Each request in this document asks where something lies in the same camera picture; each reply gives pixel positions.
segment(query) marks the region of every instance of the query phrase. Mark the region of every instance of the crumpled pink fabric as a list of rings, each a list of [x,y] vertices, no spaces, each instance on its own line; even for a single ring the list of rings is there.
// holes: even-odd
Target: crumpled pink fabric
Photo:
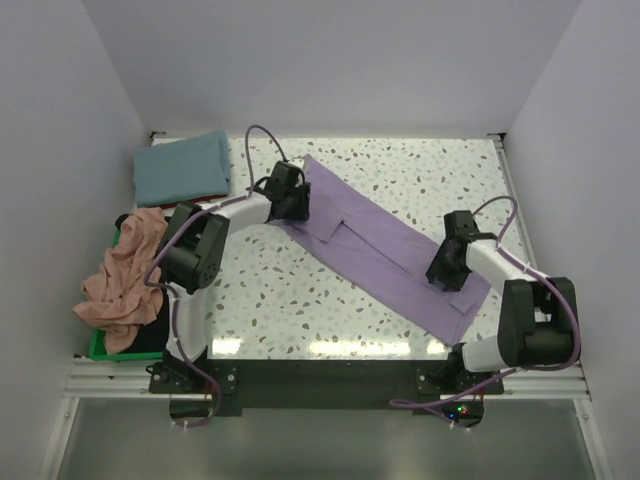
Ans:
[[[82,282],[86,302],[73,311],[86,323],[106,332],[107,353],[119,353],[133,343],[138,325],[158,317],[159,288],[147,287],[144,274],[151,265],[167,222],[160,208],[139,208],[122,223],[118,245],[107,249],[98,273]],[[160,268],[151,281],[160,279]]]

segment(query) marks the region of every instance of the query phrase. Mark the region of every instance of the purple towel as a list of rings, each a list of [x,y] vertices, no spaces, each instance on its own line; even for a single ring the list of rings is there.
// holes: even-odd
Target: purple towel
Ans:
[[[471,274],[460,292],[430,285],[438,244],[402,223],[307,155],[310,218],[274,222],[322,263],[442,342],[460,341],[489,292]]]

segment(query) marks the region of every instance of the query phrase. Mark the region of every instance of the white speckled tabletop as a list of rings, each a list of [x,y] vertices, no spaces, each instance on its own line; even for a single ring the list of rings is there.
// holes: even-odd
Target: white speckled tabletop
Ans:
[[[158,139],[165,143],[175,139]],[[349,185],[434,241],[442,216],[507,194],[492,140],[281,138],[288,158],[307,153]],[[244,140],[230,138],[232,194],[248,186]],[[256,178],[279,158],[251,140]],[[487,207],[482,231],[497,233],[509,205]],[[515,227],[504,243],[524,258]],[[210,355],[241,359],[437,359],[447,348],[313,258],[276,227],[256,225],[227,239],[209,289]],[[491,291],[463,341],[494,335],[500,299]]]

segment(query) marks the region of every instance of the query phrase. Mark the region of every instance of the teal cushion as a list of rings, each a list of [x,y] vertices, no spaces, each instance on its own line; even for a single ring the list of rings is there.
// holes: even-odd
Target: teal cushion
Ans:
[[[136,204],[154,207],[231,190],[229,143],[224,130],[140,148],[134,157]]]

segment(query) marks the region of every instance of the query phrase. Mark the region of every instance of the table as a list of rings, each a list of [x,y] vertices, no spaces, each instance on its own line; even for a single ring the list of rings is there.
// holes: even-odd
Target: table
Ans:
[[[176,139],[158,139],[165,143]],[[508,194],[493,140],[282,138],[288,158],[311,154],[349,185],[437,243],[444,214]],[[230,138],[232,195],[248,184],[244,139]],[[256,178],[279,154],[252,138]],[[497,233],[508,202],[478,218]],[[524,258],[515,227],[504,243]],[[463,341],[497,331],[500,298],[491,291]],[[441,359],[447,346],[341,278],[282,230],[256,225],[227,239],[208,298],[209,354],[237,359]]]

